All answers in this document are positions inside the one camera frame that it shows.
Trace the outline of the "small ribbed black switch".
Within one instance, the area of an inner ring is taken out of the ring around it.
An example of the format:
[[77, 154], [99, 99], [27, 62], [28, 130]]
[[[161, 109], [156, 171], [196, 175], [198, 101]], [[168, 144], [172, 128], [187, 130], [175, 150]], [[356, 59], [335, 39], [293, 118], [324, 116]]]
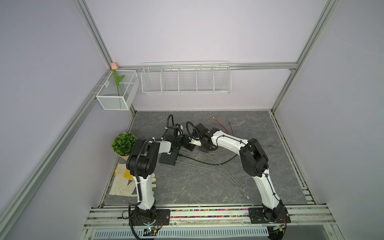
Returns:
[[194, 144], [188, 143], [188, 144], [184, 145], [184, 148], [192, 152], [194, 150], [195, 146], [196, 145], [194, 145]]

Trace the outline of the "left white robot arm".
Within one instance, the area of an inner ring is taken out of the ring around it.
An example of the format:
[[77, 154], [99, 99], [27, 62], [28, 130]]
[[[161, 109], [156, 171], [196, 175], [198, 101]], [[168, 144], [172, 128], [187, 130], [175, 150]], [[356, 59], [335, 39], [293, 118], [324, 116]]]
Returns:
[[126, 168], [133, 176], [138, 202], [136, 207], [149, 211], [155, 207], [152, 190], [152, 174], [157, 163], [174, 166], [180, 148], [187, 143], [183, 126], [176, 124], [166, 128], [163, 137], [137, 140], [127, 160]]

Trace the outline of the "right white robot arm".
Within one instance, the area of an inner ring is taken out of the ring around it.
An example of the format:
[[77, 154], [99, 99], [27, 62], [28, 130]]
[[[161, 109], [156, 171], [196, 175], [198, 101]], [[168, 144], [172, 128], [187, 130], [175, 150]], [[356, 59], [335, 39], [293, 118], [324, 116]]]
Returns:
[[207, 129], [202, 124], [194, 127], [190, 134], [191, 144], [206, 150], [227, 149], [241, 158], [244, 171], [251, 176], [260, 192], [265, 219], [275, 222], [287, 218], [287, 209], [276, 193], [269, 171], [269, 158], [256, 139], [240, 139], [220, 131]]

